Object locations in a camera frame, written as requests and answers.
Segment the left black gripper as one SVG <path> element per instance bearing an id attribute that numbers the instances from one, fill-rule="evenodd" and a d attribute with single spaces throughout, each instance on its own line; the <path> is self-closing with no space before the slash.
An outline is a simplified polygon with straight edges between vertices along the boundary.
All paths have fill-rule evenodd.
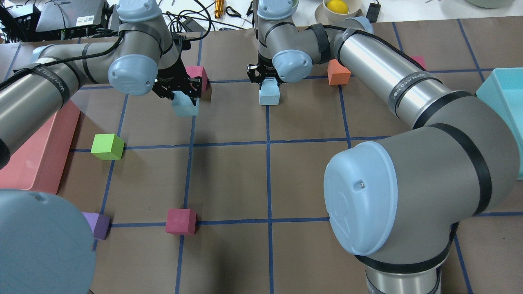
<path id="1" fill-rule="evenodd" d="M 191 49 L 186 36 L 172 33 L 172 43 L 159 60 L 158 74 L 152 91 L 160 98 L 173 100 L 176 91 L 181 91 L 190 100 L 198 100 L 202 95 L 203 78 L 191 78 L 181 59 L 183 50 Z"/>

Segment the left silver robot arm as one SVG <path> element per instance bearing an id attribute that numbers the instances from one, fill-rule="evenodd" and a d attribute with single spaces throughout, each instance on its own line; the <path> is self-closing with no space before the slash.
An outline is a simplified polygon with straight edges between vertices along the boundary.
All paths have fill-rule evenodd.
<path id="1" fill-rule="evenodd" d="M 153 91 L 197 108 L 192 79 L 154 0 L 121 0 L 114 43 L 53 45 L 1 84 L 1 167 L 85 85 L 109 83 L 133 96 Z M 57 195 L 1 190 L 2 294 L 86 294 L 95 272 L 94 236 L 75 205 Z"/>

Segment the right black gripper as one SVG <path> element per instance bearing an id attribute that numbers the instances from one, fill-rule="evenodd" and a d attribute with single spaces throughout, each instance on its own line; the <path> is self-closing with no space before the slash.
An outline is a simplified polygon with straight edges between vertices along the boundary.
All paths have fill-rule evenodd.
<path id="1" fill-rule="evenodd" d="M 247 76 L 249 77 L 250 82 L 262 86 L 265 80 L 273 78 L 276 80 L 277 86 L 286 83 L 278 75 L 278 72 L 273 65 L 273 60 L 267 57 L 262 49 L 258 50 L 257 57 L 258 63 L 255 65 L 248 64 L 246 68 Z"/>

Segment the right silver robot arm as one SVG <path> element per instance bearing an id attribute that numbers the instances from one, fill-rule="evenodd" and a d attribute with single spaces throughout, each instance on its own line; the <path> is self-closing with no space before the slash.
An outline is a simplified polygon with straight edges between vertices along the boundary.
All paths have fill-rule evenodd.
<path id="1" fill-rule="evenodd" d="M 371 35 L 368 21 L 297 32 L 261 21 L 260 47 L 317 61 L 328 45 L 355 80 L 341 90 L 349 149 L 298 143 L 324 115 L 268 114 L 269 248 L 276 294 L 472 293 L 459 246 L 516 184 L 522 157 L 486 98 L 452 91 Z"/>

